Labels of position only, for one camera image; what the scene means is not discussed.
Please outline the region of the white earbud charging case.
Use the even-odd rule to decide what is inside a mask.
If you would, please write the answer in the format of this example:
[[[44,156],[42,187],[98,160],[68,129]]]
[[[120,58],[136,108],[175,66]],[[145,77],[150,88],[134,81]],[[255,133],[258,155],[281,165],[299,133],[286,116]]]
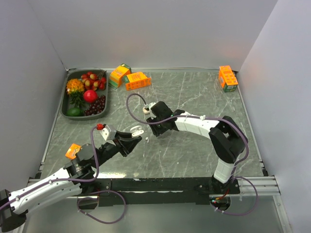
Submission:
[[[144,134],[144,130],[143,127],[140,125],[134,126],[130,129],[130,133],[132,135],[132,137],[138,137],[141,136],[142,134]]]

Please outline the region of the beige earbud charging case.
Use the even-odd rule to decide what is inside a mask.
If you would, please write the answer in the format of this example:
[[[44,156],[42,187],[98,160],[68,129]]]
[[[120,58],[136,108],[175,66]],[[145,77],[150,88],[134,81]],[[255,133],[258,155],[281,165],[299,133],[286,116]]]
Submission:
[[[144,113],[145,115],[147,115],[147,114],[149,114],[149,113],[150,113],[150,110],[149,110],[149,109],[145,109],[145,108],[143,108],[142,110],[143,110],[143,113]]]

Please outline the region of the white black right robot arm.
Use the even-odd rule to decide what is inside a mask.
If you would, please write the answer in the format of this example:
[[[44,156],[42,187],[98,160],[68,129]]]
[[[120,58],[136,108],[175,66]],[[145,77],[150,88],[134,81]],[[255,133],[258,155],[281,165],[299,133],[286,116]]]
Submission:
[[[229,116],[222,118],[207,118],[196,116],[184,110],[174,112],[162,101],[146,104],[143,113],[149,114],[146,119],[155,136],[168,130],[190,132],[211,140],[218,156],[216,170],[212,176],[212,188],[217,193],[223,193],[232,182],[238,157],[244,151],[249,153],[248,139],[234,120]]]

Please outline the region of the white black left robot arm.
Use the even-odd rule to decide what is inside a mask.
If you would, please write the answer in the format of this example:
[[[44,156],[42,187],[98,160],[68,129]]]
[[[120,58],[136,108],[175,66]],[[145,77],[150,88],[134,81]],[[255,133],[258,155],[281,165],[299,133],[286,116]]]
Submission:
[[[82,146],[72,144],[67,151],[70,161],[54,174],[28,187],[0,193],[0,229],[10,232],[26,222],[27,215],[61,201],[67,197],[80,194],[91,195],[95,192],[99,168],[116,154],[129,155],[142,140],[132,133],[100,130],[104,144],[99,148],[93,138]]]

